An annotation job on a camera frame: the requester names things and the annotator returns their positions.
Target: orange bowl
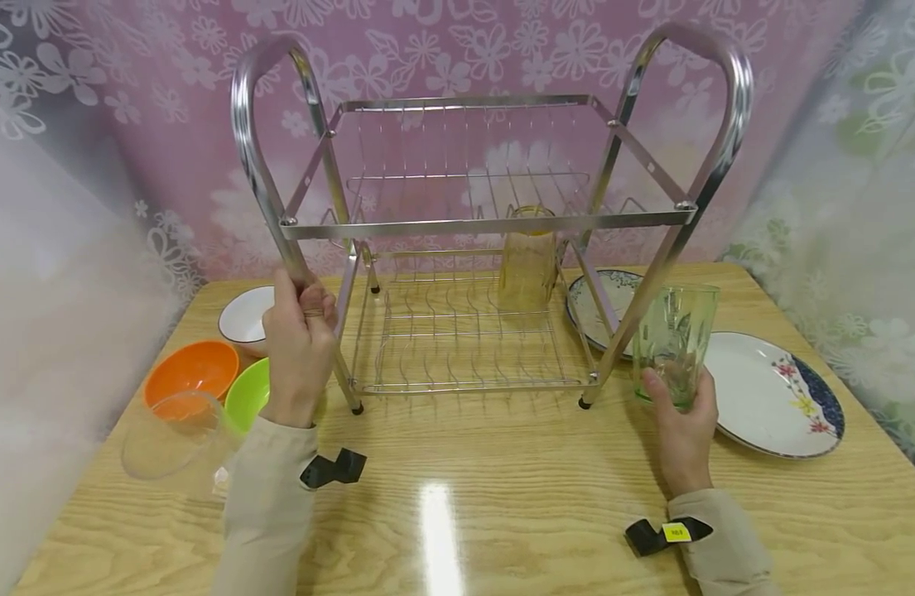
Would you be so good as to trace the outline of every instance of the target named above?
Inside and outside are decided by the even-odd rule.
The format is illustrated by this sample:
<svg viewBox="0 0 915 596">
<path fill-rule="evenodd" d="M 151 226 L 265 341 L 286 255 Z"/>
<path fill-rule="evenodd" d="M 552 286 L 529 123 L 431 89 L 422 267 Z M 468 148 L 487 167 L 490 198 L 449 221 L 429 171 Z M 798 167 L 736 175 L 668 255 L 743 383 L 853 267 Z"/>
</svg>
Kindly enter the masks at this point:
<svg viewBox="0 0 915 596">
<path fill-rule="evenodd" d="M 231 345 L 214 339 L 197 341 L 170 353 L 158 363 L 146 381 L 144 399 L 146 406 L 183 391 L 205 391 L 222 401 L 232 381 L 238 376 L 238 352 Z M 181 407 L 182 403 L 192 406 Z M 156 409 L 157 416 L 168 420 L 181 420 L 199 414 L 194 401 L 176 401 L 169 407 Z"/>
</svg>

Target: dish rack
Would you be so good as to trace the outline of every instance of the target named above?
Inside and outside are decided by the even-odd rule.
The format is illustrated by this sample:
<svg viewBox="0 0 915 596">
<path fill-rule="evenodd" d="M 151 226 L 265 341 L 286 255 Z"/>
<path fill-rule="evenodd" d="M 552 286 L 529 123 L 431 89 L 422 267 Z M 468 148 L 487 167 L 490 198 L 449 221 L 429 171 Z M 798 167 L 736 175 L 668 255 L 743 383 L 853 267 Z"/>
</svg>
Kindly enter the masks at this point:
<svg viewBox="0 0 915 596">
<path fill-rule="evenodd" d="M 664 41 L 714 61 L 727 83 L 719 133 L 688 190 L 627 128 L 647 65 Z M 284 55 L 298 70 L 319 139 L 287 205 L 262 156 L 254 108 L 256 83 Z M 336 333 L 343 338 L 350 322 L 354 341 L 350 360 L 336 353 L 335 376 L 352 412 L 364 411 L 361 397 L 368 395 L 561 389 L 581 390 L 579 404 L 586 409 L 732 165 L 752 88 L 752 70 L 740 50 L 696 26 L 670 22 L 641 45 L 614 113 L 589 94 L 495 95 L 344 101 L 328 119 L 301 38 L 277 34 L 240 59 L 231 112 L 245 174 L 296 285 L 312 278 L 298 240 L 326 239 L 344 251 Z M 566 131 L 580 132 L 576 143 L 566 145 Z M 594 167 L 586 168 L 570 156 L 585 152 L 593 136 L 600 138 L 603 156 L 600 161 L 597 149 Z M 339 159 L 340 141 L 358 146 L 359 161 Z M 607 189 L 624 148 L 668 197 L 668 208 L 643 206 L 634 197 L 613 206 Z M 343 178 L 349 163 L 355 175 Z M 324 215 L 307 213 L 315 209 L 308 196 L 316 184 L 330 196 Z M 446 198 L 458 194 L 459 200 Z M 508 217 L 532 203 L 556 215 Z M 417 209 L 426 219 L 401 220 L 399 209 Z M 667 231 L 619 319 L 587 251 L 596 230 L 644 226 Z M 499 234 L 539 231 L 559 238 L 550 303 L 539 312 L 500 310 Z M 434 246 L 442 234 L 458 234 L 458 244 L 474 248 Z M 395 244 L 400 237 L 419 237 L 421 250 Z M 598 362 L 580 321 L 574 321 L 574 333 L 564 319 L 571 281 L 564 262 L 586 276 L 609 331 Z M 370 289 L 359 293 L 359 310 L 351 304 L 358 283 Z"/>
</svg>

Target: white plate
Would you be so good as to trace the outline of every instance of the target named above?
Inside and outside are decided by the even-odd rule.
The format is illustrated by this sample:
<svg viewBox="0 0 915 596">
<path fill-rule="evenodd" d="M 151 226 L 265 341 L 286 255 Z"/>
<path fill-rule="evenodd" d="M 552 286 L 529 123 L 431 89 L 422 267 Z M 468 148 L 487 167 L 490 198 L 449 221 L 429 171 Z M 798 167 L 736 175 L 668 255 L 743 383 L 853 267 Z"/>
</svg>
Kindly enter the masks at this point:
<svg viewBox="0 0 915 596">
<path fill-rule="evenodd" d="M 642 281 L 642 276 L 621 269 L 600 269 L 597 274 L 600 275 L 600 283 L 603 285 L 606 295 L 609 296 L 609 303 L 612 304 L 616 320 L 619 321 L 626 313 L 630 302 L 633 301 L 633 294 L 639 282 Z M 566 315 L 570 316 L 570 322 L 576 326 L 574 312 L 578 314 L 579 320 L 583 324 L 583 333 L 586 334 L 588 343 L 597 350 L 605 352 L 606 345 L 609 343 L 609 334 L 606 333 L 606 325 L 603 325 L 600 312 L 596 309 L 596 302 L 593 300 L 593 293 L 590 292 L 589 284 L 584 276 L 577 277 L 570 284 L 570 292 L 566 296 Z M 626 345 L 623 356 L 633 357 L 632 341 Z"/>
<path fill-rule="evenodd" d="M 845 413 L 810 366 L 764 339 L 716 331 L 706 367 L 715 377 L 719 428 L 773 456 L 815 458 L 845 434 Z"/>
</svg>

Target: glass cup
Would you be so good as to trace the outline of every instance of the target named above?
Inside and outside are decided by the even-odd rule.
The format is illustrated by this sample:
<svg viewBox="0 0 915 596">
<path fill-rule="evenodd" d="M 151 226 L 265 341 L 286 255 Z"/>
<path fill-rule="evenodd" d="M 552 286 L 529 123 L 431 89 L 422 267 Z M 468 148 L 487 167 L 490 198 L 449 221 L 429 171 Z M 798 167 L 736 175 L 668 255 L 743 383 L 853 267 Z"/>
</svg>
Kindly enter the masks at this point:
<svg viewBox="0 0 915 596">
<path fill-rule="evenodd" d="M 719 293 L 714 286 L 695 284 L 659 290 L 633 336 L 633 389 L 637 396 L 651 401 L 642 387 L 642 371 L 651 368 L 669 387 L 676 408 L 691 407 L 706 360 Z"/>
<path fill-rule="evenodd" d="M 552 218 L 540 205 L 525 205 L 511 218 Z M 497 291 L 498 307 L 511 313 L 547 309 L 556 283 L 556 233 L 509 232 L 503 240 L 503 260 Z"/>
<path fill-rule="evenodd" d="M 224 500 L 225 465 L 243 435 L 204 391 L 183 391 L 143 407 L 126 431 L 120 453 L 131 477 L 200 500 Z"/>
</svg>

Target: right hand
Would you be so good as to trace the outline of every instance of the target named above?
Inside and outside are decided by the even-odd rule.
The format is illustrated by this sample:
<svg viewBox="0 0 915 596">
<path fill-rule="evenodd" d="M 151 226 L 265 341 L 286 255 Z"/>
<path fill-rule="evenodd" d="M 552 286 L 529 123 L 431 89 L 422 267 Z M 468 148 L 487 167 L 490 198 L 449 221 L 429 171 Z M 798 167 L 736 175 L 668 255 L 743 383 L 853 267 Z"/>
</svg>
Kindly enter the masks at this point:
<svg viewBox="0 0 915 596">
<path fill-rule="evenodd" d="M 659 465 L 671 497 L 713 488 L 709 475 L 709 447 L 715 434 L 715 423 L 719 421 L 715 379 L 703 366 L 696 397 L 688 412 L 679 412 L 672 404 L 669 388 L 656 371 L 645 369 L 642 382 L 656 406 Z"/>
</svg>

